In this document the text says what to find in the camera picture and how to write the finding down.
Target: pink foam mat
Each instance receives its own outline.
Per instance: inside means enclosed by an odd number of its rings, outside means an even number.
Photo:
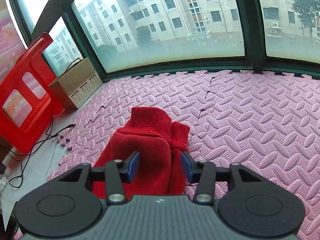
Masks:
[[[308,75],[196,71],[126,77],[105,84],[59,136],[70,153],[48,180],[97,161],[134,106],[154,106],[190,126],[195,160],[228,167],[239,162],[294,193],[304,203],[302,240],[320,240],[320,82]],[[217,183],[216,198],[226,192]],[[192,196],[194,187],[185,191]]]

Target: red sock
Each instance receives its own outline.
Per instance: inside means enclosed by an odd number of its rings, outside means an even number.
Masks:
[[[171,118],[155,107],[133,107],[131,119],[111,137],[95,163],[127,159],[134,151],[140,153],[139,168],[131,184],[123,184],[127,198],[132,195],[165,195],[171,169],[170,154]],[[105,198],[105,183],[94,182],[93,193]]]
[[[181,152],[187,151],[188,133],[190,127],[179,122],[171,124],[171,173],[167,194],[180,195],[186,182],[186,176],[181,168]]]

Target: power cord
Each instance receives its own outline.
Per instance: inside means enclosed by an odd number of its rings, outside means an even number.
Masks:
[[[10,150],[10,149],[8,149],[8,148],[3,147],[2,145],[0,145],[0,148],[6,149],[7,151],[9,151],[9,152],[11,152],[11,153],[13,153],[13,154],[15,154],[15,155],[17,155],[17,156],[21,156],[21,157],[28,156],[28,159],[27,159],[27,161],[26,161],[26,164],[25,164],[24,167],[23,167],[22,161],[15,159],[15,158],[8,152],[8,155],[10,155],[10,157],[11,157],[12,159],[14,159],[15,161],[17,161],[17,162],[20,161],[20,165],[21,165],[21,175],[15,176],[14,178],[10,179],[10,180],[8,181],[8,182],[9,182],[9,185],[10,185],[11,187],[14,187],[14,188],[20,188],[20,187],[22,186],[22,183],[23,183],[23,173],[24,173],[24,171],[25,171],[25,169],[26,169],[26,166],[27,166],[27,164],[28,164],[28,162],[29,162],[30,157],[31,157],[33,154],[35,154],[35,153],[39,150],[39,148],[40,148],[46,141],[48,141],[48,140],[50,140],[50,139],[52,139],[52,138],[58,137],[58,136],[59,136],[59,133],[62,132],[63,130],[68,129],[68,128],[72,128],[72,127],[75,127],[75,126],[76,126],[75,123],[69,124],[68,126],[66,126],[66,127],[62,128],[61,130],[59,130],[59,131],[58,131],[57,133],[55,133],[54,135],[51,135],[52,129],[53,129],[53,117],[51,116],[50,125],[49,125],[49,127],[47,128],[47,130],[46,130],[46,132],[45,132],[45,134],[47,135],[47,138],[44,139],[44,140],[41,140],[41,141],[36,142],[36,143],[33,145],[30,153],[27,154],[27,155],[17,154],[17,153],[15,153],[15,152],[13,152],[12,150]],[[36,145],[38,145],[38,144],[40,144],[40,145],[38,146],[38,148],[33,151],[34,147],[35,147]],[[20,182],[19,186],[12,185],[12,184],[11,184],[11,181],[14,180],[14,179],[17,179],[17,178],[21,178],[21,182]]]

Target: metal screw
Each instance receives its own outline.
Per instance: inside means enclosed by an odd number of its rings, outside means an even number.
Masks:
[[[124,200],[124,195],[121,194],[112,194],[109,196],[109,200],[112,202],[121,202]]]
[[[199,202],[209,202],[211,200],[211,197],[208,194],[199,194],[196,197],[196,200]]]

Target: red stool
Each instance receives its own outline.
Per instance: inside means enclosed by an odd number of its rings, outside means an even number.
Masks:
[[[0,135],[24,154],[29,153],[32,146],[46,130],[51,117],[56,117],[64,110],[54,94],[48,89],[48,85],[57,77],[42,59],[42,52],[52,42],[50,35],[43,33],[21,55],[0,84]],[[38,98],[23,81],[26,73],[32,74],[45,90],[41,98]],[[32,107],[20,127],[3,109],[7,99],[15,90],[29,103],[27,105]]]

